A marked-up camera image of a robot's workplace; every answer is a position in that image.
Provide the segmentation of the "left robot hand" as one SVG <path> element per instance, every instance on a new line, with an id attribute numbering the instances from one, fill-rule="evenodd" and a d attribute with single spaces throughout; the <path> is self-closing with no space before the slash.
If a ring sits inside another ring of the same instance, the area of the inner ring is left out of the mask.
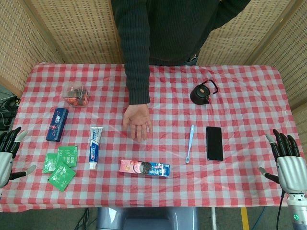
<path id="1" fill-rule="evenodd" d="M 9 181 L 25 177 L 31 174 L 36 165 L 30 166 L 28 169 L 20 172 L 12 172 L 12 166 L 16 157 L 17 151 L 21 142 L 27 135 L 27 130 L 20 133 L 21 127 L 11 130 L 10 132 L 3 132 L 0 135 L 0 188 L 4 188 Z"/>

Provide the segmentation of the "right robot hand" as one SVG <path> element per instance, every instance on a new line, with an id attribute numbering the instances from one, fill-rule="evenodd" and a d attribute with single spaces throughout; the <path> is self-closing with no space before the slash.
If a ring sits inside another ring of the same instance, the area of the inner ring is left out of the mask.
<path id="1" fill-rule="evenodd" d="M 275 138 L 266 135 L 269 141 L 277 168 L 277 175 L 268 173 L 260 167 L 260 173 L 267 179 L 280 185 L 288 194 L 307 192 L 307 163 L 300 156 L 296 140 L 291 135 L 285 135 L 273 130 Z"/>

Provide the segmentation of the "person's bare hand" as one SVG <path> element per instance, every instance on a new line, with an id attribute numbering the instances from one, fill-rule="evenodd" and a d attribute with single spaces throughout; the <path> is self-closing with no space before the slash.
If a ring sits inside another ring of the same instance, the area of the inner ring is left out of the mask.
<path id="1" fill-rule="evenodd" d="M 138 142 L 146 140 L 147 134 L 153 133 L 148 105 L 129 105 L 123 115 L 123 127 L 124 129 L 130 127 L 132 139 L 137 139 Z"/>

